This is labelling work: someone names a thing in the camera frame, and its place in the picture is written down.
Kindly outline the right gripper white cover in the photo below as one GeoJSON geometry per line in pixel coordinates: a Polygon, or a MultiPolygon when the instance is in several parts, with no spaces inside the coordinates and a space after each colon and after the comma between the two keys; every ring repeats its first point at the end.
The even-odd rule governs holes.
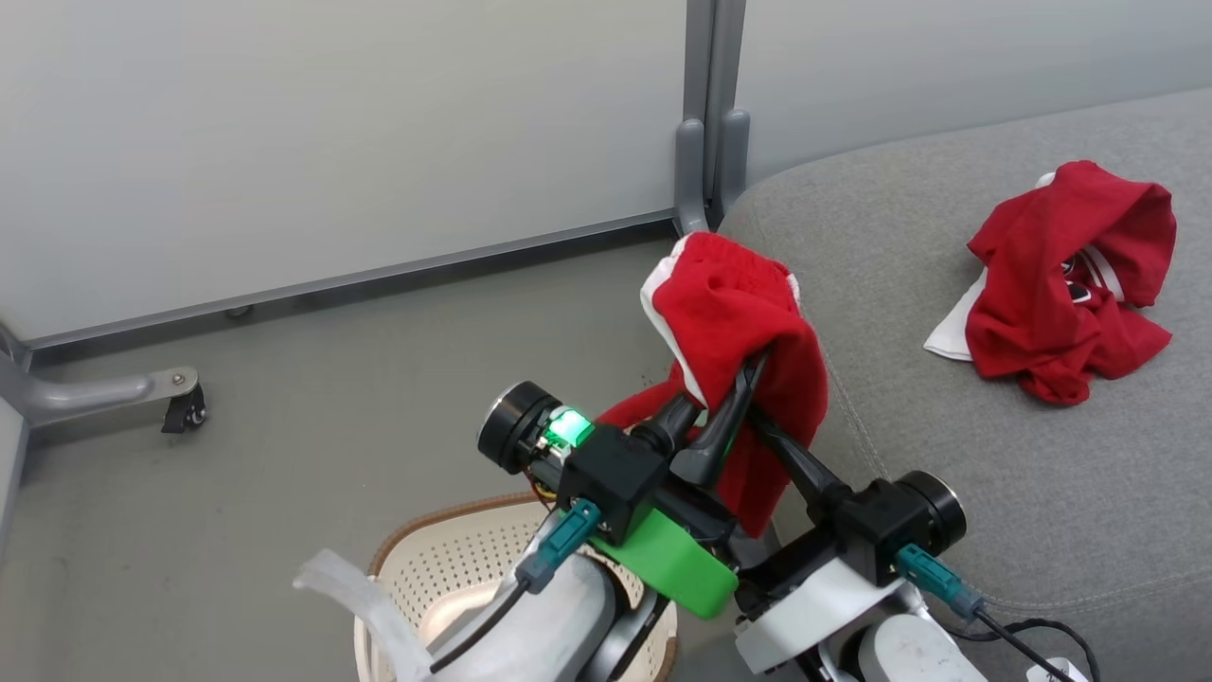
{"type": "MultiPolygon", "coordinates": [[[[748,422],[802,497],[810,521],[828,521],[852,499],[853,489],[762,409],[749,409],[748,422]]],[[[875,585],[841,558],[835,531],[807,531],[741,571],[734,592],[744,617],[734,629],[741,660],[751,674],[766,674],[827,642],[904,585],[901,577],[875,585]]]]}

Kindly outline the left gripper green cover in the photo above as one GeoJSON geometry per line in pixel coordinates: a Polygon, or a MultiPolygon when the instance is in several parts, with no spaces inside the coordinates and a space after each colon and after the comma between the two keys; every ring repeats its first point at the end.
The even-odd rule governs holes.
{"type": "Polygon", "coordinates": [[[661,457],[675,455],[667,478],[611,474],[587,485],[588,500],[601,512],[591,540],[598,552],[701,619],[718,617],[739,588],[741,561],[730,548],[736,532],[760,531],[760,497],[749,494],[744,476],[722,471],[767,359],[768,353],[747,359],[688,446],[702,408],[685,392],[631,426],[633,439],[661,457]]]}

